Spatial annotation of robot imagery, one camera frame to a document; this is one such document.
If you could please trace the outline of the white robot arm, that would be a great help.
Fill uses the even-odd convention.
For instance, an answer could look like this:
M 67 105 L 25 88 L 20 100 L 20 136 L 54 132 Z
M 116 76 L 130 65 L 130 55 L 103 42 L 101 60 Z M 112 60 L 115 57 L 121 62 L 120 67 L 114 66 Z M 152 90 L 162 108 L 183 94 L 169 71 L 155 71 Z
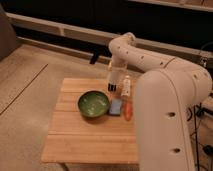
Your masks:
M 198 64 L 135 43 L 130 32 L 110 41 L 108 89 L 116 89 L 129 64 L 144 72 L 132 95 L 140 171 L 196 171 L 187 109 L 209 96 L 212 77 Z

